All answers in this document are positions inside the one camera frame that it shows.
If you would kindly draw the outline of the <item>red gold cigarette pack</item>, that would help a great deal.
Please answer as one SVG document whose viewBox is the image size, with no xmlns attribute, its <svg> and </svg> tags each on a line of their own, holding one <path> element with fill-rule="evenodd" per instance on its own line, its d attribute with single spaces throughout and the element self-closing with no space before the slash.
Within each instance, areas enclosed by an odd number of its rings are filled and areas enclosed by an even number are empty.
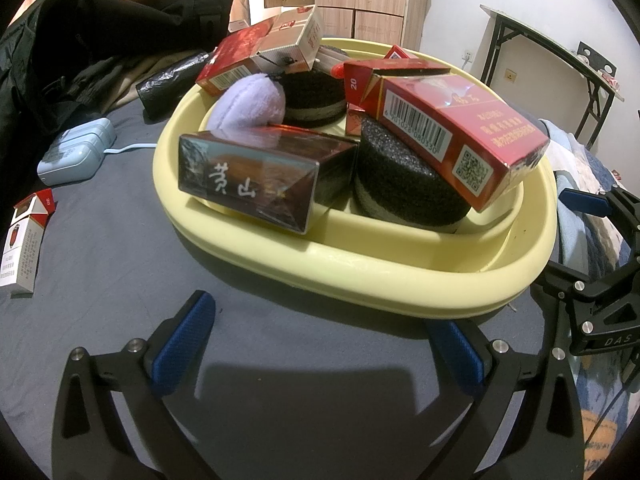
<svg viewBox="0 0 640 480">
<path fill-rule="evenodd" d="M 306 72 L 314 65 L 322 36 L 323 25 L 314 4 L 283 11 L 224 38 L 196 83 L 211 96 L 220 96 L 253 74 Z"/>
</svg>

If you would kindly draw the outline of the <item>light blue case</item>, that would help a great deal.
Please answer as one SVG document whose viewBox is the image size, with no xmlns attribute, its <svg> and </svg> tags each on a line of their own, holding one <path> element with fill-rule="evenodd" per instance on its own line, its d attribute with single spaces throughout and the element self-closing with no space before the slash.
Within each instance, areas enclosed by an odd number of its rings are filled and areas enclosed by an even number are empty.
<svg viewBox="0 0 640 480">
<path fill-rule="evenodd" d="M 52 188 L 91 179 L 102 165 L 104 151 L 115 140 L 115 129 L 107 118 L 98 118 L 63 131 L 38 162 L 40 181 Z"/>
</svg>

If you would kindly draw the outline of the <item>yellow plastic basin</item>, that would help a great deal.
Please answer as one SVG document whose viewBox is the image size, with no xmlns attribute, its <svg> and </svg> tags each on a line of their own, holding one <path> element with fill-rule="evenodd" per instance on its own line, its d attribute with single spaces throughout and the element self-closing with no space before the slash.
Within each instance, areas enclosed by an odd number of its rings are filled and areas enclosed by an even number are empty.
<svg viewBox="0 0 640 480">
<path fill-rule="evenodd" d="M 160 134 L 153 182 L 165 214 L 193 246 L 234 266 L 360 306 L 415 318 L 470 318 L 518 298 L 541 274 L 556 237 L 549 159 L 454 234 L 331 209 L 305 235 L 226 214 L 178 188 L 178 143 L 215 99 L 194 84 Z"/>
</svg>

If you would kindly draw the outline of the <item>dark brown cigarette pack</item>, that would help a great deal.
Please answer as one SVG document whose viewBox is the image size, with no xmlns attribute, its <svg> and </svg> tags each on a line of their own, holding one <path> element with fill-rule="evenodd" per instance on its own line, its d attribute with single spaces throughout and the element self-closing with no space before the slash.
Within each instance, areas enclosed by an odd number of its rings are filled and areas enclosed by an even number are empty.
<svg viewBox="0 0 640 480">
<path fill-rule="evenodd" d="M 183 133 L 178 187 L 305 234 L 348 191 L 358 144 L 287 126 Z"/>
</svg>

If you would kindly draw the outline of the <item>black folding table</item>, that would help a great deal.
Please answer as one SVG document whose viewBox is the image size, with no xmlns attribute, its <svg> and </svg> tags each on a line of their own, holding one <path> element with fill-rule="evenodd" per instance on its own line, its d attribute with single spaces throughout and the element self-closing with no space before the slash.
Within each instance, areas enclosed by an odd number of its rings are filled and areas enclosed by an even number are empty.
<svg viewBox="0 0 640 480">
<path fill-rule="evenodd" d="M 523 37 L 532 44 L 544 49 L 557 60 L 568 66 L 585 79 L 588 93 L 588 104 L 582 113 L 579 122 L 576 138 L 582 133 L 588 118 L 592 118 L 596 123 L 592 129 L 586 148 L 591 150 L 599 139 L 602 128 L 615 100 L 624 102 L 620 92 L 606 80 L 604 73 L 595 70 L 590 64 L 585 63 L 577 54 L 570 52 L 566 47 L 561 46 L 557 41 L 543 34 L 532 26 L 517 20 L 513 16 L 496 10 L 486 4 L 480 4 L 480 10 L 485 12 L 488 18 L 494 21 L 494 28 L 490 35 L 489 46 L 485 56 L 480 81 L 489 87 L 494 79 L 502 47 L 508 42 L 518 37 Z"/>
</svg>

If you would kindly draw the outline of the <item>white red cigarette pack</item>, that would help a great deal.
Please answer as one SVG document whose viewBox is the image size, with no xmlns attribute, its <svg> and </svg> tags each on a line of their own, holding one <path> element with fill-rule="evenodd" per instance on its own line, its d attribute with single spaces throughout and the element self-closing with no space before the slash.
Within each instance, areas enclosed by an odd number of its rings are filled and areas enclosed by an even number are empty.
<svg viewBox="0 0 640 480">
<path fill-rule="evenodd" d="M 14 206 L 2 252 L 2 288 L 18 294 L 34 291 L 43 233 L 54 212 L 50 188 L 32 193 Z"/>
</svg>

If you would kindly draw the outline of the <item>black sponge puff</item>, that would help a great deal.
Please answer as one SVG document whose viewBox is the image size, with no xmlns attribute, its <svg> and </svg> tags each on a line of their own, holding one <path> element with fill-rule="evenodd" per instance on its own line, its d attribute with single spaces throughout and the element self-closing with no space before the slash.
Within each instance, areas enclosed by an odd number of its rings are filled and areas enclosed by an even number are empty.
<svg viewBox="0 0 640 480">
<path fill-rule="evenodd" d="M 344 82 L 318 70 L 284 74 L 285 125 L 314 128 L 332 124 L 346 114 Z"/>
<path fill-rule="evenodd" d="M 369 116 L 361 119 L 354 197 L 372 218 L 440 232 L 454 232 L 471 209 L 425 160 Z"/>
</svg>

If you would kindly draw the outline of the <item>picture box on table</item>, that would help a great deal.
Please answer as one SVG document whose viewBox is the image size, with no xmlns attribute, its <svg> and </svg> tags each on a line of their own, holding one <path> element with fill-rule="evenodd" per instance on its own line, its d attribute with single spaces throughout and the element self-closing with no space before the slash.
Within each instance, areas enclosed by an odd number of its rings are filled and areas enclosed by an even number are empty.
<svg viewBox="0 0 640 480">
<path fill-rule="evenodd" d="M 589 44 L 581 41 L 578 44 L 576 55 L 596 72 L 607 74 L 611 77 L 616 75 L 617 67 L 595 48 L 590 47 Z"/>
</svg>

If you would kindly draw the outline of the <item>black jacket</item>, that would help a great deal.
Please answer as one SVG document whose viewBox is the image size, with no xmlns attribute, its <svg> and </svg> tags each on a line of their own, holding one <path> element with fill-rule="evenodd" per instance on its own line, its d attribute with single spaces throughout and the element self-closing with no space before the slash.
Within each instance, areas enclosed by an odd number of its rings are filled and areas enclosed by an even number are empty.
<svg viewBox="0 0 640 480">
<path fill-rule="evenodd" d="M 155 55 L 210 51 L 233 0 L 37 0 L 1 37 L 1 139 L 43 140 Z"/>
</svg>

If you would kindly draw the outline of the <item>grey bed sheet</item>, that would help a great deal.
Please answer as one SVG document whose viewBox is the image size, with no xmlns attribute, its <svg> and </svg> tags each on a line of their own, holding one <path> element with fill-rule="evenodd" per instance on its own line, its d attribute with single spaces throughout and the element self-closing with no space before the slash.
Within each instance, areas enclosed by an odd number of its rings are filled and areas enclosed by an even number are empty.
<svg viewBox="0 0 640 480">
<path fill-rule="evenodd" d="M 226 479 L 413 479 L 470 400 L 417 318 L 286 286 L 202 252 L 172 227 L 152 181 L 162 132 L 139 101 L 114 110 L 117 155 L 54 191 L 35 291 L 1 298 L 1 411 L 51 469 L 70 350 L 149 337 L 192 292 L 217 314 L 167 407 Z"/>
</svg>

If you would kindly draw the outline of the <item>lavender powder puff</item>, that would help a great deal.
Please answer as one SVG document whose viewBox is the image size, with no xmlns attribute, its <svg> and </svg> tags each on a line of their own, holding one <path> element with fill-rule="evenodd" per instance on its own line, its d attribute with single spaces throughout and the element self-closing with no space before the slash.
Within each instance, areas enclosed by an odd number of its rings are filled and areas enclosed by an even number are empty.
<svg viewBox="0 0 640 480">
<path fill-rule="evenodd" d="M 216 101 L 206 130 L 279 125 L 285 115 L 285 93 L 280 82 L 253 74 L 232 84 Z"/>
</svg>

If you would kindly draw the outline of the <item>blue white patchwork rug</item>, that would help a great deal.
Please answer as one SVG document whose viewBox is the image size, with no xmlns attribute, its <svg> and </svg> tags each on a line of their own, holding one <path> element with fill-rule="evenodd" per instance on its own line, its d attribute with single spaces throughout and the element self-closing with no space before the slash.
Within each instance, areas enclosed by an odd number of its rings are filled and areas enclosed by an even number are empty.
<svg viewBox="0 0 640 480">
<path fill-rule="evenodd" d="M 560 263 L 588 275 L 593 281 L 604 278 L 628 261 L 630 249 L 608 218 L 591 212 L 599 205 L 575 193 L 600 195 L 617 181 L 572 134 L 548 119 L 541 122 L 541 129 L 550 136 L 546 155 L 558 192 L 570 193 L 568 204 L 558 203 Z M 620 379 L 622 363 L 620 350 L 570 359 L 582 409 L 586 479 L 611 454 L 637 409 Z"/>
</svg>

